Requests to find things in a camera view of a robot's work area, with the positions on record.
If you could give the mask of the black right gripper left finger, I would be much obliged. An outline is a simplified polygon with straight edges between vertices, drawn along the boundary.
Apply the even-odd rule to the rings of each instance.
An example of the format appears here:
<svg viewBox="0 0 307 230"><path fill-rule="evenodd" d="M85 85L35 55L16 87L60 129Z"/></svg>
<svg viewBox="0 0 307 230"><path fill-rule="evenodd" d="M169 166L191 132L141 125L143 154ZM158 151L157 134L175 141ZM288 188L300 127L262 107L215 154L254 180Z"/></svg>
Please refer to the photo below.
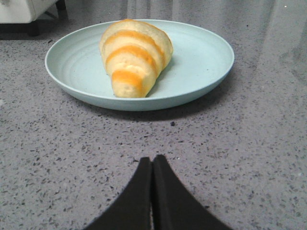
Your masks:
<svg viewBox="0 0 307 230"><path fill-rule="evenodd" d="M141 158L131 180L111 204L87 230L149 230L151 210L152 163Z"/></svg>

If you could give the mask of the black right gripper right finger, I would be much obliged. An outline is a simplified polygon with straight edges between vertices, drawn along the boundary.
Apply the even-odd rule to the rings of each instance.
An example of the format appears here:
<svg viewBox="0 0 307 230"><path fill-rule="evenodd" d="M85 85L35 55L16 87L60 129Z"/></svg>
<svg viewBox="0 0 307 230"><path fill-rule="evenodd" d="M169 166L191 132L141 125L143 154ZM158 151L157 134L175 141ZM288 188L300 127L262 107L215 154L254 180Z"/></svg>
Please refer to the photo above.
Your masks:
<svg viewBox="0 0 307 230"><path fill-rule="evenodd" d="M156 230L229 230L177 178L167 159L153 161L153 225Z"/></svg>

